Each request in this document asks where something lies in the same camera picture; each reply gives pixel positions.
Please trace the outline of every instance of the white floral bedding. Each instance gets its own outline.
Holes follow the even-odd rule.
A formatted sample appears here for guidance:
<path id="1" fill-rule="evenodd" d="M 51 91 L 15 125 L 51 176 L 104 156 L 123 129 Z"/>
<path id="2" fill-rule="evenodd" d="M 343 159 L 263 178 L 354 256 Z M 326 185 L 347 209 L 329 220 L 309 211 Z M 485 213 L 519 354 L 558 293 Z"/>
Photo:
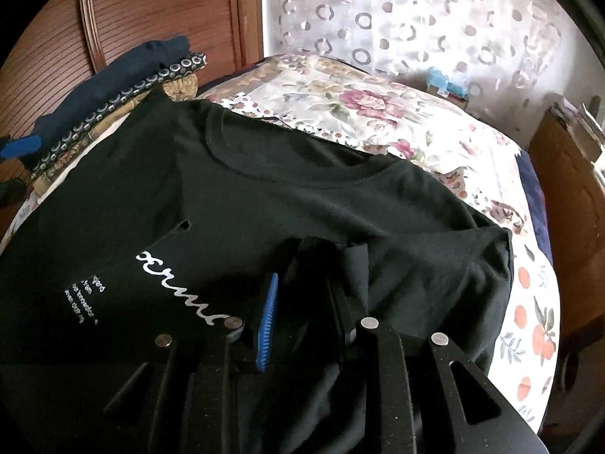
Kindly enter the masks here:
<path id="1" fill-rule="evenodd" d="M 310 54 L 272 57 L 202 98 L 351 148 L 408 159 L 509 228 L 515 279 L 488 378 L 538 431 L 557 360 L 560 306 L 554 271 L 537 247 L 515 142 L 443 99 Z M 32 193 L 0 252 L 38 205 Z"/>

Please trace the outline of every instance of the neckline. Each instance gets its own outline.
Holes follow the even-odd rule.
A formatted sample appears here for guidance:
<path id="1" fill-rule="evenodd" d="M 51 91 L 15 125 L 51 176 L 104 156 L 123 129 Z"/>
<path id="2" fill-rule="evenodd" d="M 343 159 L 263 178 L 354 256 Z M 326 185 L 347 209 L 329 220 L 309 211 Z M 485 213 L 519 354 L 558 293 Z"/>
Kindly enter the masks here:
<path id="1" fill-rule="evenodd" d="M 206 123 L 205 140 L 211 156 L 226 167 L 247 177 L 253 177 L 269 182 L 289 183 L 298 186 L 331 188 L 361 183 L 394 167 L 399 161 L 396 157 L 388 154 L 371 155 L 367 159 L 352 166 L 319 167 L 312 164 L 301 166 L 294 163 L 291 165 L 271 165 L 263 163 L 258 159 L 237 152 L 229 146 L 225 139 L 224 119 L 230 114 L 236 114 L 238 120 L 244 122 L 249 121 L 251 128 L 264 128 L 265 131 L 269 132 L 268 134 L 270 134 L 270 131 L 276 131 L 274 128 L 280 128 L 280 126 L 267 124 L 256 118 L 239 115 L 214 103 L 210 103 L 210 105 L 211 107 Z M 301 131 L 289 130 L 288 128 L 284 129 L 298 135 L 300 141 L 325 141 L 330 144 L 334 143 L 310 136 Z"/>

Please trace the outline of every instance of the orange dot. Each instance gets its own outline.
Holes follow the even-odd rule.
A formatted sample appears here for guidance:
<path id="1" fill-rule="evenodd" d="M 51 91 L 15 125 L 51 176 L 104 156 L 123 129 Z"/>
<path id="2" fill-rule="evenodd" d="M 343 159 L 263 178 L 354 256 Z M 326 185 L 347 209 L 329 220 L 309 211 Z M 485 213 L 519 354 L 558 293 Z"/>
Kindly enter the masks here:
<path id="1" fill-rule="evenodd" d="M 527 312 L 523 306 L 517 306 L 515 309 L 515 324 L 521 329 L 527 324 Z"/>
<path id="2" fill-rule="evenodd" d="M 521 282 L 521 287 L 524 289 L 529 288 L 529 271 L 527 271 L 524 267 L 519 268 L 518 272 L 519 282 Z"/>
<path id="3" fill-rule="evenodd" d="M 530 389 L 531 380 L 529 379 L 529 377 L 524 377 L 523 379 L 521 379 L 521 384 L 519 384 L 519 387 L 517 388 L 517 399 L 519 401 L 523 401 L 525 398 L 527 398 Z"/>

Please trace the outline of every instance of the wooden wardrobe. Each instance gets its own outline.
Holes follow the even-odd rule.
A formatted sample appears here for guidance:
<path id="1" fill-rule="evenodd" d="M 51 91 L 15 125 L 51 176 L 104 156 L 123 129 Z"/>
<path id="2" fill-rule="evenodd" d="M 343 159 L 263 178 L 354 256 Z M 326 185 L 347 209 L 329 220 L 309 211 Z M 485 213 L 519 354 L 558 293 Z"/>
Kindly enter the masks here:
<path id="1" fill-rule="evenodd" d="M 208 56 L 200 84 L 231 74 L 262 57 L 260 0 L 50 0 L 0 68 L 0 136 L 28 134 L 121 54 L 179 34 Z M 27 174 L 18 160 L 0 164 L 0 181 Z M 0 210 L 0 234 L 18 208 Z"/>

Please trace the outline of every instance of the sheer curtain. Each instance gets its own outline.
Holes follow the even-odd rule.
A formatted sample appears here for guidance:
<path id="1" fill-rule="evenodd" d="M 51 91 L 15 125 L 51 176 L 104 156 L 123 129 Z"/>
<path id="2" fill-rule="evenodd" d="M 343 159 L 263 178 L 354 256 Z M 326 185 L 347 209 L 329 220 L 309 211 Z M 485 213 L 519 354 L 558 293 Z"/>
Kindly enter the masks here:
<path id="1" fill-rule="evenodd" d="M 568 62 L 570 53 L 578 53 L 578 38 L 584 41 L 580 48 L 592 53 L 555 0 L 264 0 L 264 5 L 271 54 L 313 51 L 412 84 L 436 67 L 467 87 L 469 113 L 521 144 L 537 127 L 545 94 L 564 92 L 565 75 L 577 69 L 557 60 Z M 585 95 L 605 87 L 603 68 L 596 56 L 590 59 L 583 66 L 594 83 Z M 553 66 L 558 70 L 547 74 Z"/>

